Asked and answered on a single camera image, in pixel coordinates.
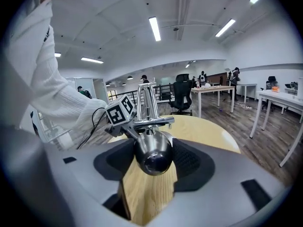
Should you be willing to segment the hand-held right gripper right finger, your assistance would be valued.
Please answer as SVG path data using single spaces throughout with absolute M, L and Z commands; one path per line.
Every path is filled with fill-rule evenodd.
M 153 227 L 259 227 L 290 192 L 249 158 L 173 139 L 177 181 L 173 199 Z

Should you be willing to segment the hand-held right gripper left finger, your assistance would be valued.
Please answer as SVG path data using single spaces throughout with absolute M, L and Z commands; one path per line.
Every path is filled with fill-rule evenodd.
M 133 140 L 60 152 L 7 128 L 7 179 L 42 226 L 130 226 L 122 179 Z

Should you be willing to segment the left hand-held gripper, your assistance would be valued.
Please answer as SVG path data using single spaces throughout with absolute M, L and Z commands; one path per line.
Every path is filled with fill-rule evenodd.
M 110 126 L 106 128 L 106 132 L 113 137 L 122 135 L 121 128 L 127 138 L 137 140 L 139 134 L 133 128 L 131 120 L 136 115 L 135 105 L 127 95 L 122 95 L 118 99 L 109 103 L 105 107 L 105 112 L 109 120 Z

